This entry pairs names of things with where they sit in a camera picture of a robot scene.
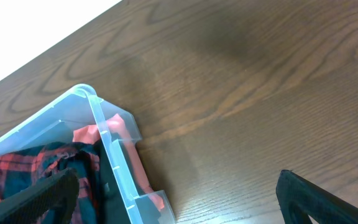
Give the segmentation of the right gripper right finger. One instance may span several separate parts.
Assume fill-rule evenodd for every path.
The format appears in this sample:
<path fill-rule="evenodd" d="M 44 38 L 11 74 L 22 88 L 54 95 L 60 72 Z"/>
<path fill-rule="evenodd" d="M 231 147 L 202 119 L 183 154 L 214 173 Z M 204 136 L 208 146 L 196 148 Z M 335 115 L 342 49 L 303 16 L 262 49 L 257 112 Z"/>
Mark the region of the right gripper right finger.
<path fill-rule="evenodd" d="M 285 223 L 358 223 L 358 208 L 290 170 L 280 172 L 276 196 Z"/>

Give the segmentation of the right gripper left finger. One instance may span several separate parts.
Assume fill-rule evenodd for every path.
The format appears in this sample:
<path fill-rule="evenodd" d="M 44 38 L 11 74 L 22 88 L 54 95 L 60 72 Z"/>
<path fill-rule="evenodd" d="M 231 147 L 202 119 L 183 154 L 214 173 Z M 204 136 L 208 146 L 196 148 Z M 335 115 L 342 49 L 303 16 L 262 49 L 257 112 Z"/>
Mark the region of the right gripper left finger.
<path fill-rule="evenodd" d="M 54 223 L 70 223 L 79 188 L 76 170 L 61 170 L 0 202 L 0 223 L 35 223 L 49 210 Z"/>

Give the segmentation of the red plaid flannel shirt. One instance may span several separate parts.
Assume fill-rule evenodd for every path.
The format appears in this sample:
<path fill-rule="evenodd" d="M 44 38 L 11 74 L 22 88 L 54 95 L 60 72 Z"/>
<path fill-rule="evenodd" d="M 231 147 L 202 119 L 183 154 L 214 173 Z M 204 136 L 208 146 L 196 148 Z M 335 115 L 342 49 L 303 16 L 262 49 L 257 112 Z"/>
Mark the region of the red plaid flannel shirt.
<path fill-rule="evenodd" d="M 0 202 L 66 168 L 79 181 L 70 222 L 100 223 L 99 149 L 92 144 L 53 142 L 0 156 Z"/>

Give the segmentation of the dark navy pants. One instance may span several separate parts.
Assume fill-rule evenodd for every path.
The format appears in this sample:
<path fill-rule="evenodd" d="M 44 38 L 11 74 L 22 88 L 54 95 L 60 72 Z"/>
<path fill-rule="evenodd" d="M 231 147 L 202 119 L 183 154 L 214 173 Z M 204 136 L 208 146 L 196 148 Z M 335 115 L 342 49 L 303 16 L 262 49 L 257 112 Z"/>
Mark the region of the dark navy pants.
<path fill-rule="evenodd" d="M 107 224 L 130 224 L 131 221 L 127 214 L 102 140 L 98 140 L 93 146 L 94 149 L 99 152 L 99 174 L 102 191 L 99 206 L 100 222 Z M 157 219 L 160 218 L 161 214 L 151 199 L 148 197 L 143 198 L 140 200 L 140 204 L 146 206 L 145 211 L 147 214 Z"/>

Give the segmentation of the salmon pink garment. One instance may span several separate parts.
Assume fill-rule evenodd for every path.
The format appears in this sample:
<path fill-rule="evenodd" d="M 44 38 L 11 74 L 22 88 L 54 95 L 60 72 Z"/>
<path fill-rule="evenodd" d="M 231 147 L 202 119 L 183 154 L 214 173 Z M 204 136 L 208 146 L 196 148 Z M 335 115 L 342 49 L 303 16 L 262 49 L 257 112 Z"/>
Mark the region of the salmon pink garment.
<path fill-rule="evenodd" d="M 158 211 L 162 211 L 165 208 L 163 198 L 159 195 L 154 194 L 154 190 L 151 188 L 143 165 L 140 161 L 140 157 L 135 148 L 135 144 L 132 142 L 132 136 L 126 128 L 125 121 L 121 116 L 115 114 L 107 121 L 110 132 L 117 133 L 121 139 L 124 140 L 124 147 L 128 153 L 132 170 L 134 172 L 135 181 L 141 190 L 146 194 L 152 194 L 149 198 L 157 207 Z M 87 125 L 80 129 L 76 129 L 73 132 L 73 142 L 82 142 L 85 144 L 94 144 L 101 138 L 97 125 Z"/>

